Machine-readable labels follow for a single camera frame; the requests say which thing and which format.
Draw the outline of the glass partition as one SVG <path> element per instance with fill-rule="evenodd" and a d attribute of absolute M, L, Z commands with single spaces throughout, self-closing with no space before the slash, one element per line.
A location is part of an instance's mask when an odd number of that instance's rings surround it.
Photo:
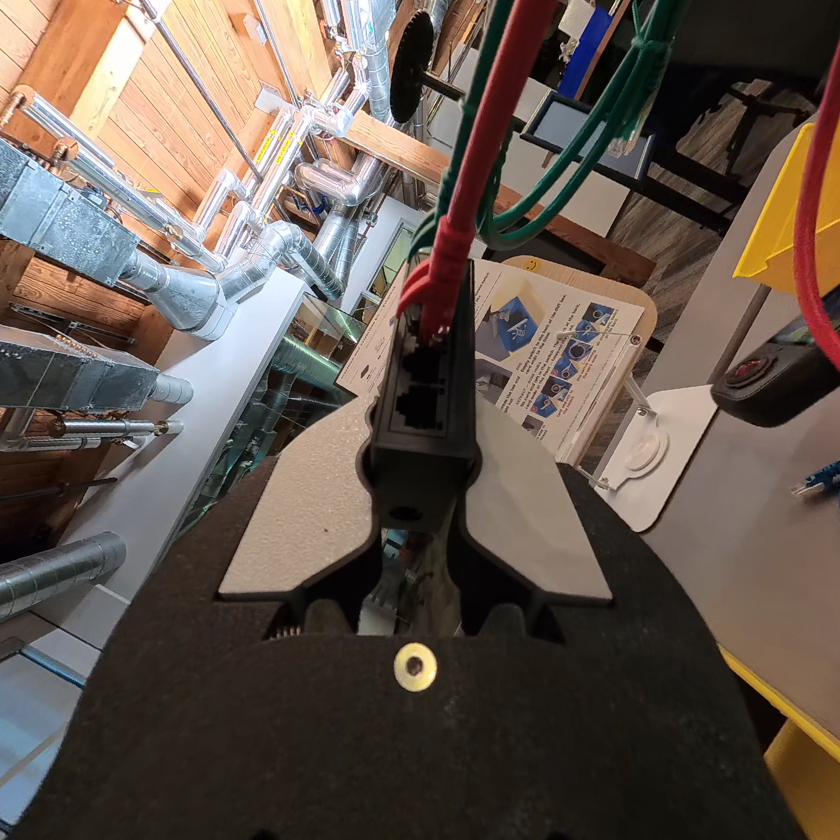
<path fill-rule="evenodd" d="M 350 400 L 336 385 L 366 324 L 305 293 L 178 534 L 194 527 L 268 455 Z"/>

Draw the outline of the dark framed board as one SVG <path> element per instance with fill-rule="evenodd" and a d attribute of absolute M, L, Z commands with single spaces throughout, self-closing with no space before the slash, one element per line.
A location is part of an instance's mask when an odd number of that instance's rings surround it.
<path fill-rule="evenodd" d="M 588 106 L 550 90 L 526 122 L 520 137 L 543 150 L 560 154 L 583 128 L 589 111 Z M 617 153 L 616 145 L 605 147 L 592 170 L 615 183 L 635 189 L 648 176 L 655 141 L 655 135 L 644 130 L 629 152 Z"/>

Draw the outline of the silver round air duct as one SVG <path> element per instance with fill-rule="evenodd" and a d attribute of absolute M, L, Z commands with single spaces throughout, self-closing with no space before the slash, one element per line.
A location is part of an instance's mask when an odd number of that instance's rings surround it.
<path fill-rule="evenodd" d="M 127 556 L 119 535 L 102 532 L 1 565 L 1 620 L 114 572 Z"/>

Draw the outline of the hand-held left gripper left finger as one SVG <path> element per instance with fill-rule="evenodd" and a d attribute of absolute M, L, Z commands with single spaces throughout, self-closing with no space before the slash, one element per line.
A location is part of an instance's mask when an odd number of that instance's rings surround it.
<path fill-rule="evenodd" d="M 363 470 L 374 402 L 352 400 L 281 452 L 217 590 L 222 600 L 284 602 L 298 620 L 331 600 L 358 630 L 383 566 Z"/>

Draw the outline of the rectangular galvanized air duct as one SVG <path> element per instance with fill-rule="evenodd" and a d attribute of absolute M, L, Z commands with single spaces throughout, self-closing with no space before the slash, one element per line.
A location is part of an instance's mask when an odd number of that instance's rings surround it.
<path fill-rule="evenodd" d="M 148 401 L 185 405 L 189 381 L 130 353 L 1 328 L 1 407 L 84 414 L 136 412 Z"/>
<path fill-rule="evenodd" d="M 1 234 L 104 286 L 129 283 L 173 329 L 200 340 L 220 339 L 235 314 L 212 275 L 145 254 L 136 234 L 5 140 Z"/>

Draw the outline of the yellow plastic bin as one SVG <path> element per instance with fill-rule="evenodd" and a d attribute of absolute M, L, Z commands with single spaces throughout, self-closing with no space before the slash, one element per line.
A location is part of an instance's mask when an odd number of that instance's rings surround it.
<path fill-rule="evenodd" d="M 795 213 L 802 186 L 813 124 L 804 123 L 795 137 L 771 188 L 759 219 L 734 270 L 735 277 L 751 279 L 779 292 L 795 294 L 793 236 Z M 827 161 L 815 233 L 818 287 L 821 294 L 839 283 L 839 130 Z"/>
<path fill-rule="evenodd" d="M 764 759 L 811 839 L 839 838 L 839 740 L 812 716 L 720 647 L 730 669 L 785 716 Z"/>

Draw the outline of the white stand base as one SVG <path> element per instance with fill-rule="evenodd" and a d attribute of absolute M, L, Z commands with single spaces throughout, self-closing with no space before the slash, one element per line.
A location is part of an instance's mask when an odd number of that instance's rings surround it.
<path fill-rule="evenodd" d="M 641 533 L 655 525 L 718 408 L 710 385 L 645 396 L 629 376 L 625 389 L 635 407 L 595 491 Z"/>

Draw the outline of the printed instruction sheet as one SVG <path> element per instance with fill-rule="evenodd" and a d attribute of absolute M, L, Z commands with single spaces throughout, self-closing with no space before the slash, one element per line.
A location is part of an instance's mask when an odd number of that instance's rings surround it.
<path fill-rule="evenodd" d="M 474 263 L 474 268 L 476 389 L 480 396 L 501 410 L 501 398 L 512 378 L 512 371 L 503 365 L 503 360 L 530 341 L 537 325 L 527 317 L 520 303 L 507 304 L 506 307 L 496 311 L 491 310 L 490 300 L 500 274 L 505 269 L 503 263 L 478 259 Z M 513 420 L 537 438 L 539 423 L 530 425 L 528 421 Z"/>

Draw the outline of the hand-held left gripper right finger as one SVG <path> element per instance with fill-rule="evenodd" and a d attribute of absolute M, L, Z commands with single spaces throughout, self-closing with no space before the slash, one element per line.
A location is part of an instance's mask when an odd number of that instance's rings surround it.
<path fill-rule="evenodd" d="M 479 466 L 451 527 L 462 632 L 478 635 L 498 607 L 518 609 L 528 632 L 546 607 L 610 605 L 610 585 L 551 457 L 516 427 L 477 427 L 476 436 Z"/>

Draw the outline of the silver spiral duct elbow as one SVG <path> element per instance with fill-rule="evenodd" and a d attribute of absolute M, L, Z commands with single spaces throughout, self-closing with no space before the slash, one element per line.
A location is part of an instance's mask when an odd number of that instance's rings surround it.
<path fill-rule="evenodd" d="M 251 241 L 241 259 L 217 276 L 226 300 L 237 301 L 251 288 L 262 286 L 284 258 L 292 259 L 302 269 L 309 285 L 317 286 L 327 299 L 339 299 L 344 294 L 346 284 L 302 230 L 280 220 L 267 225 Z"/>

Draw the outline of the black network switch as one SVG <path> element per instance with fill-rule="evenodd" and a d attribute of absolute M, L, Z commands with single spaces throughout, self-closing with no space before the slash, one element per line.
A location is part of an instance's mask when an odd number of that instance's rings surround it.
<path fill-rule="evenodd" d="M 420 323 L 419 306 L 395 323 L 361 464 L 381 528 L 433 534 L 480 468 L 472 259 L 450 331 L 424 344 Z"/>

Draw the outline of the black round fan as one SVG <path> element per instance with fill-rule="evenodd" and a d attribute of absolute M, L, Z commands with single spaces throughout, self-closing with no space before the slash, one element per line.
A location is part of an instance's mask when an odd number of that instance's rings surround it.
<path fill-rule="evenodd" d="M 403 30 L 392 69 L 390 107 L 396 123 L 411 121 L 426 88 L 456 102 L 465 96 L 428 70 L 433 47 L 433 20 L 427 11 L 418 10 Z"/>

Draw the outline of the blue panel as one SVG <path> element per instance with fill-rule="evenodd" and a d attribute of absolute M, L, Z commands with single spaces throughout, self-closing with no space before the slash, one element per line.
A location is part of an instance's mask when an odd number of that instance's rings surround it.
<path fill-rule="evenodd" d="M 561 96 L 569 99 L 581 96 L 609 38 L 608 31 L 612 23 L 613 16 L 609 10 L 596 5 L 560 79 L 557 92 Z"/>

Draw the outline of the grey metal pole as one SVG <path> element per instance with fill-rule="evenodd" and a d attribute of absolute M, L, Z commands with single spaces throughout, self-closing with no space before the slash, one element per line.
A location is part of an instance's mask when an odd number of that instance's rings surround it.
<path fill-rule="evenodd" d="M 756 318 L 759 316 L 763 304 L 766 302 L 770 293 L 770 287 L 764 284 L 758 285 L 758 289 L 755 291 L 754 295 L 752 296 L 752 299 L 749 302 L 749 305 L 745 309 L 743 315 L 738 321 L 738 324 L 733 330 L 727 345 L 721 353 L 721 357 L 719 358 L 718 362 L 716 363 L 715 367 L 712 369 L 709 375 L 709 378 L 707 380 L 707 383 L 709 385 L 714 385 L 715 382 L 717 382 L 721 378 L 721 376 L 724 375 L 727 372 L 727 370 L 731 367 L 739 349 L 741 348 L 744 340 L 746 339 L 749 331 L 751 330 L 751 327 L 755 322 Z"/>

